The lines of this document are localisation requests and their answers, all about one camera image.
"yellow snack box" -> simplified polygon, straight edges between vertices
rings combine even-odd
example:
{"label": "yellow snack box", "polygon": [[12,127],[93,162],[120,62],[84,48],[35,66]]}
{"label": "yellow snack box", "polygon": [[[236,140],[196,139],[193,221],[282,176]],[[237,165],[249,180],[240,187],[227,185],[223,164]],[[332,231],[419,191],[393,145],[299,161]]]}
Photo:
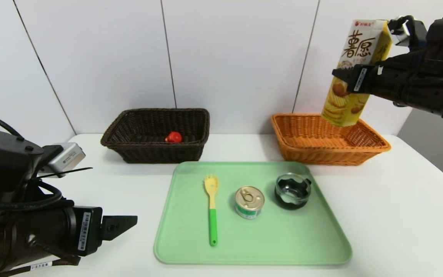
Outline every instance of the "yellow snack box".
{"label": "yellow snack box", "polygon": [[[357,63],[375,64],[387,58],[392,40],[386,20],[353,21],[337,68]],[[365,93],[349,93],[348,84],[333,77],[321,116],[336,126],[355,125],[369,98]]]}

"brown wicker basket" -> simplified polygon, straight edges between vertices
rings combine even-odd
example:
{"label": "brown wicker basket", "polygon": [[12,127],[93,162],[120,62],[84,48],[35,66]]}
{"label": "brown wicker basket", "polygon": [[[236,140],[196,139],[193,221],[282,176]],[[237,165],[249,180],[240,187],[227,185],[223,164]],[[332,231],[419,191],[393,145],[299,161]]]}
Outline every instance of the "brown wicker basket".
{"label": "brown wicker basket", "polygon": [[[165,142],[172,131],[181,133],[181,143]],[[116,118],[100,143],[127,163],[176,164],[199,160],[209,131],[206,109],[131,109]]]}
{"label": "brown wicker basket", "polygon": [[331,125],[319,114],[274,114],[271,123],[283,158],[305,164],[360,165],[391,145],[364,121]]}

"spatula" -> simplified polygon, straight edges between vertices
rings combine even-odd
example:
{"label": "spatula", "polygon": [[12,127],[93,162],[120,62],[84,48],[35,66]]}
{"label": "spatula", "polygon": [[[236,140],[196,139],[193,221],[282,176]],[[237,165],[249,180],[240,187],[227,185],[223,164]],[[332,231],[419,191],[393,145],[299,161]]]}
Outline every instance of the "spatula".
{"label": "spatula", "polygon": [[215,205],[215,194],[218,191],[218,177],[213,174],[204,177],[204,188],[210,196],[210,245],[214,247],[218,244],[217,210]]}

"green tray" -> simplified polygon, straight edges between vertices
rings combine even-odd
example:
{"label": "green tray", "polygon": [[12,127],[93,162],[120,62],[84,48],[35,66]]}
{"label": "green tray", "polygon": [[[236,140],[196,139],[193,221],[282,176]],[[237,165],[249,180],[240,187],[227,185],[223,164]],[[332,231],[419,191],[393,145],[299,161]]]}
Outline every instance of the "green tray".
{"label": "green tray", "polygon": [[[287,172],[312,181],[301,209],[281,208],[276,178]],[[218,245],[209,244],[208,195],[204,176],[215,174]],[[235,192],[254,186],[265,204],[256,219],[235,211]],[[309,169],[296,162],[184,162],[172,177],[154,246],[166,264],[338,265],[351,258],[351,246]]]}

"orange wicker basket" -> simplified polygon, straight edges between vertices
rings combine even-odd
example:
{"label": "orange wicker basket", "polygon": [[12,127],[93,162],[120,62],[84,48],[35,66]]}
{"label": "orange wicker basket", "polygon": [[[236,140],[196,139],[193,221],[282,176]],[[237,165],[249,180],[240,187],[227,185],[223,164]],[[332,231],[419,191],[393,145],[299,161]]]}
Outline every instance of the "orange wicker basket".
{"label": "orange wicker basket", "polygon": [[361,165],[391,145],[361,119],[347,127],[319,114],[281,113],[271,117],[283,158],[305,164]]}

